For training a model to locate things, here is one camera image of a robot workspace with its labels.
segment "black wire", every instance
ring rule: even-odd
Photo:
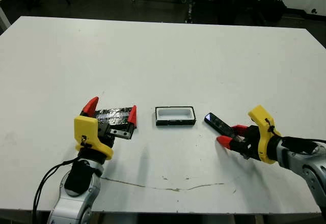
[[[275,126],[272,126],[269,122],[269,120],[266,118],[265,121],[269,124],[269,129],[268,131],[273,133],[274,136],[277,136],[279,138],[285,138],[285,136],[280,136],[280,135],[277,135],[275,132],[274,132],[274,129],[275,129]],[[293,136],[287,136],[287,138],[293,138],[293,139],[303,139],[303,140],[306,140],[306,141],[311,141],[311,142],[319,142],[319,143],[324,143],[326,144],[326,140],[321,140],[321,139],[312,139],[312,138],[301,138],[301,137],[293,137]]]
[[[40,182],[39,187],[36,190],[35,196],[34,196],[33,211],[32,211],[32,223],[33,224],[37,224],[36,211],[37,211],[37,207],[39,205],[42,188],[43,188],[45,182],[47,181],[47,179],[49,179],[54,173],[56,173],[56,171],[59,169],[59,167],[61,167],[63,165],[68,165],[68,164],[74,163],[75,161],[78,161],[79,159],[80,159],[80,157],[78,156],[72,160],[67,160],[67,161],[62,162],[61,164],[57,164],[57,165],[53,166],[50,170],[48,170],[48,172],[44,175],[44,177],[42,178],[42,181]]]

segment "table surface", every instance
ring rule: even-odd
[[[302,29],[20,17],[0,36],[0,208],[32,208],[45,172],[76,156],[73,119],[99,96],[98,109],[136,104],[138,128],[116,139],[94,211],[319,211],[303,179],[226,151],[203,119],[250,125],[262,104],[283,135],[325,138],[325,61]],[[197,122],[156,127],[156,106],[193,106]]]

